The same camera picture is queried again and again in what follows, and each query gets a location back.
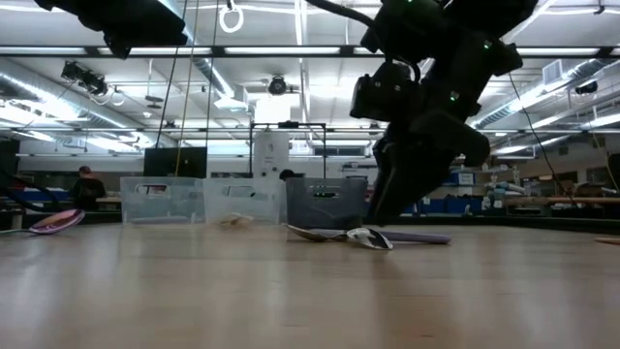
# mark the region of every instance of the metal frame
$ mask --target metal frame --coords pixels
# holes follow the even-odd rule
[[[365,48],[354,45],[344,46],[195,46],[192,55],[189,47],[181,47],[183,52],[176,53],[177,48],[141,48],[142,52],[134,52],[129,58],[381,58],[381,52],[372,53]],[[239,52],[241,48],[248,52]],[[256,52],[257,48],[265,52]],[[524,59],[588,59],[588,58],[620,58],[619,46],[604,47],[519,47]],[[98,46],[0,46],[0,57],[49,57],[49,58],[114,58],[109,48]]]
[[[314,132],[312,130],[312,127],[321,127],[323,129],[323,179],[327,178],[327,125],[324,122],[307,122],[307,123],[301,123],[301,122],[292,122],[292,123],[272,123],[272,122],[251,122],[250,123],[250,128],[248,129],[249,131],[249,138],[250,138],[250,156],[248,158],[249,161],[249,173],[251,177],[254,177],[254,171],[253,171],[253,166],[252,166],[252,156],[254,154],[254,150],[252,145],[254,144],[254,129],[256,128],[256,126],[266,126],[266,129],[268,130],[271,126],[275,126],[276,129],[280,129],[280,130],[299,130],[299,127],[307,127],[307,131],[308,132]]]
[[[277,126],[276,123],[266,124],[266,123],[255,123],[254,126],[262,126],[262,125],[271,125]],[[354,133],[354,134],[366,134],[366,133],[375,133],[375,132],[384,132],[386,129],[378,128],[378,129],[368,129],[368,128],[332,128],[326,127],[324,123],[299,123],[299,126],[304,125],[315,125],[323,127],[324,133]],[[230,132],[245,132],[250,131],[251,128],[248,127],[210,127],[208,132],[211,133],[230,133]],[[295,133],[311,133],[314,132],[312,129],[293,129]],[[37,132],[54,132],[54,133],[83,133],[83,132],[161,132],[165,134],[173,134],[180,133],[181,129],[162,129],[153,128],[153,127],[144,127],[144,128],[81,128],[81,127],[28,127],[26,130],[23,127],[0,127],[0,131],[37,131]],[[205,133],[207,131],[206,128],[185,128],[183,129],[183,133]],[[536,132],[537,135],[615,135],[620,134],[620,128],[597,128],[593,130],[562,130],[562,129],[536,129],[532,131],[530,128],[524,129],[481,129],[477,130],[482,134],[496,134],[496,133],[507,133],[507,134],[533,134]]]

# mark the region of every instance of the pole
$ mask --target pole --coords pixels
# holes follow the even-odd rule
[[[253,171],[252,171],[252,147],[253,147],[252,145],[253,145],[253,142],[254,142],[254,132],[253,131],[254,131],[254,122],[250,122],[250,156],[249,156],[249,160],[248,160],[250,162],[250,164],[249,164],[250,165],[249,166],[250,178],[254,178],[254,174],[253,174]]]

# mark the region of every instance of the gray plastic bin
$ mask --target gray plastic bin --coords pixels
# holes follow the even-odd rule
[[[289,178],[287,223],[302,229],[359,227],[367,188],[361,178]]]

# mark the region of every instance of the purple object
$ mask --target purple object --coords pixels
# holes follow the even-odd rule
[[[14,229],[0,232],[0,234],[10,233],[31,233],[35,235],[52,235],[65,229],[74,227],[82,219],[86,213],[81,209],[69,209],[66,211],[54,213],[39,222],[35,223],[30,229]]]
[[[452,240],[451,237],[436,234],[416,234],[378,231],[390,241],[404,242],[423,242],[435,244],[447,244]]]

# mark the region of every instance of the metal spoon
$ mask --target metal spoon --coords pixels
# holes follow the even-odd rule
[[[286,226],[291,233],[315,242],[324,242],[329,239],[337,241],[356,242],[364,247],[372,249],[390,250],[393,248],[391,242],[381,233],[366,228],[356,228],[349,232],[332,231],[331,235],[323,235],[315,231],[308,231],[291,225]]]
[[[347,241],[349,239],[346,231],[325,230],[325,229],[313,229],[305,230],[291,225],[287,225],[289,230],[302,237],[315,242],[324,242],[327,240]],[[422,242],[433,244],[447,244],[450,243],[451,238],[444,235],[430,235],[430,234],[416,234],[416,233],[398,233],[398,232],[384,232],[374,231],[381,234],[384,238],[390,241],[404,241],[404,242]]]

